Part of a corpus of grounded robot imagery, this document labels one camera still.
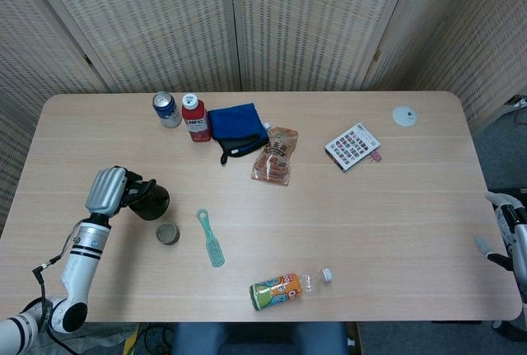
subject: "green brush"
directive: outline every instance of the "green brush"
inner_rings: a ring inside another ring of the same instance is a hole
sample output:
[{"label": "green brush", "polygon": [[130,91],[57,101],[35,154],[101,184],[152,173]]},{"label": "green brush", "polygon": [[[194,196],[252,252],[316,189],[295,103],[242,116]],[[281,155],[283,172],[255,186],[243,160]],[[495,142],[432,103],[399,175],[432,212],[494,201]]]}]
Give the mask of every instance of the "green brush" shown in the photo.
[{"label": "green brush", "polygon": [[217,238],[212,234],[211,224],[208,222],[208,212],[206,209],[200,209],[197,214],[201,226],[205,230],[205,247],[207,248],[208,257],[213,267],[220,267],[225,263],[223,259],[222,248]]}]

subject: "blue towel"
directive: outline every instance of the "blue towel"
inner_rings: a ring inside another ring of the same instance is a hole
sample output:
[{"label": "blue towel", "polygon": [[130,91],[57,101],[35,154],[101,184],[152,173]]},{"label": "blue towel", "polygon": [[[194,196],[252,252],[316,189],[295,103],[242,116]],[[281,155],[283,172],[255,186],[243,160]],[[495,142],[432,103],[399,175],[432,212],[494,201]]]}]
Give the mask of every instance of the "blue towel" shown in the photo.
[{"label": "blue towel", "polygon": [[245,156],[262,147],[269,140],[267,130],[260,122],[254,104],[210,110],[208,118],[212,138],[220,143],[223,150],[220,159],[223,166],[229,156]]}]

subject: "juice bottle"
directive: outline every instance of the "juice bottle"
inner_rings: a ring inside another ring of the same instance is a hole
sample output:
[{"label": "juice bottle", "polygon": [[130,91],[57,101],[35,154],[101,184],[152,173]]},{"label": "juice bottle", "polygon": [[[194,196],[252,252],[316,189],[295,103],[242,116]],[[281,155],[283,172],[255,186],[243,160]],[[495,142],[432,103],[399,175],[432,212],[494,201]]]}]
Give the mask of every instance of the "juice bottle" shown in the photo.
[{"label": "juice bottle", "polygon": [[203,101],[198,100],[194,93],[183,96],[181,114],[194,142],[210,141],[211,128],[208,123],[207,110]]},{"label": "juice bottle", "polygon": [[289,273],[251,285],[250,299],[255,310],[259,311],[278,303],[295,300],[302,293],[310,295],[315,292],[318,283],[330,283],[332,279],[333,274],[328,268],[307,271],[300,277],[295,273]]}]

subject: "blue chair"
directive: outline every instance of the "blue chair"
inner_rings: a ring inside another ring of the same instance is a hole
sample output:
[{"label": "blue chair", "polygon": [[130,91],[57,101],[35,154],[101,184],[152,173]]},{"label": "blue chair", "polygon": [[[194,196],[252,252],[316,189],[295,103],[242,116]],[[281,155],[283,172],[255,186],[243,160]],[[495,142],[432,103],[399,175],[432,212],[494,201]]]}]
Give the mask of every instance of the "blue chair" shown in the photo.
[{"label": "blue chair", "polygon": [[172,355],[347,355],[343,322],[179,323]]}]

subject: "soda can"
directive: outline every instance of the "soda can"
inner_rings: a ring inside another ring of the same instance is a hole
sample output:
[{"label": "soda can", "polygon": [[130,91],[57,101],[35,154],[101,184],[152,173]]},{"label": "soda can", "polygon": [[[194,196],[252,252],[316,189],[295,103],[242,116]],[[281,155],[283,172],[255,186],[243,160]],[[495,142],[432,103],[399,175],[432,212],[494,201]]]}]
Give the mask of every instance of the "soda can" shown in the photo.
[{"label": "soda can", "polygon": [[177,127],[181,123],[181,115],[174,97],[166,91],[154,94],[152,106],[165,127]]}]

